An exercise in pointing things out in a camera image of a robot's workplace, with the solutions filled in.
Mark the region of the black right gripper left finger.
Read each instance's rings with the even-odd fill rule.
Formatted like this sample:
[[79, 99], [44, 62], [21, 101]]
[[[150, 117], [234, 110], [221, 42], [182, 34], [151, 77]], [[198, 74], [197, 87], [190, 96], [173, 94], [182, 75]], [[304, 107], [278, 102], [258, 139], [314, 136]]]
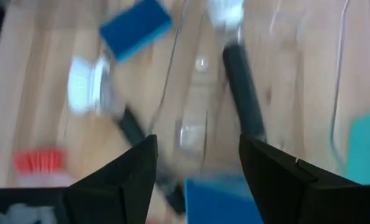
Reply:
[[64, 196], [69, 224], [146, 224], [157, 157], [157, 137], [150, 135], [69, 186]]

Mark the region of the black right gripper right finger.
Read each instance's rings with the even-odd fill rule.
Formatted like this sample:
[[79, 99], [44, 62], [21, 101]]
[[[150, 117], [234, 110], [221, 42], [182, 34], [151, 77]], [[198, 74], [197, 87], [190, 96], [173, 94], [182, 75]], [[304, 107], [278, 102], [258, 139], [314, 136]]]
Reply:
[[245, 135], [239, 156], [264, 224], [370, 224], [370, 185]]

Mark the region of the blue sponge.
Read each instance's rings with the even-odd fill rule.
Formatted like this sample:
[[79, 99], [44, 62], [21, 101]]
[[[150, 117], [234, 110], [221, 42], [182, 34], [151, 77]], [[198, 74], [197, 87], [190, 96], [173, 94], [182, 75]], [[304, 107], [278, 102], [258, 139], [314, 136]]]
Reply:
[[101, 24], [99, 33], [118, 62], [124, 62], [164, 35], [173, 20], [158, 0], [140, 0]]
[[263, 224], [242, 175], [187, 178], [185, 205], [187, 224]]

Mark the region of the red dish brush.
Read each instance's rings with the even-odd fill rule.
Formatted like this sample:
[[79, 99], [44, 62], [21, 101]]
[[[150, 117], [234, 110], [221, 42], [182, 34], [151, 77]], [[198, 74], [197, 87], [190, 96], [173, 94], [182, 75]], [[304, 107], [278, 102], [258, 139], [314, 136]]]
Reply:
[[21, 187], [67, 187], [76, 181], [66, 170], [65, 153], [59, 147], [19, 151], [12, 161]]

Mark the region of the black-handled white bristle brush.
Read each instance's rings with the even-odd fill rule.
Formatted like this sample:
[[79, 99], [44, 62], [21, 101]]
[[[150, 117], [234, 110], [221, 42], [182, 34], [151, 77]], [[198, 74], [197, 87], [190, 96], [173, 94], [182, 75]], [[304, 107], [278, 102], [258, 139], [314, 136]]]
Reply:
[[206, 9], [222, 42], [223, 65], [238, 114], [241, 133], [266, 140], [262, 112], [243, 35], [245, 0], [207, 0]]
[[[69, 109], [78, 115], [91, 111], [110, 115], [128, 143], [135, 146], [146, 138], [146, 132], [130, 105], [114, 89], [110, 70], [111, 63], [106, 55], [100, 56], [95, 63], [73, 57], [67, 82]], [[158, 160], [155, 183], [170, 208], [177, 215], [184, 215], [186, 207], [182, 186], [163, 159]]]

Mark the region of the translucent green plastic bin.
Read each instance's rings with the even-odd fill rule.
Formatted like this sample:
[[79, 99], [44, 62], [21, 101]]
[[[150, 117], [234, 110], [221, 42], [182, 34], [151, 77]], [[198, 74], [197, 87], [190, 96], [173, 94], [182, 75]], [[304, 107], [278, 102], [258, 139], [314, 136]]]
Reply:
[[370, 185], [370, 113], [356, 118], [351, 126], [346, 177]]

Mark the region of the clear plastic bin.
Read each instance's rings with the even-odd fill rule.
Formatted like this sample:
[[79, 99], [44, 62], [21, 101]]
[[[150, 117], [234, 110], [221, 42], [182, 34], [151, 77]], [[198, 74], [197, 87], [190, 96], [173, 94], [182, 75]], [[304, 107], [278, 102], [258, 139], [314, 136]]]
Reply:
[[[178, 174], [236, 172], [240, 122], [207, 0], [185, 0], [149, 125]], [[245, 0], [243, 35], [266, 142], [346, 176], [370, 113], [370, 0]]]

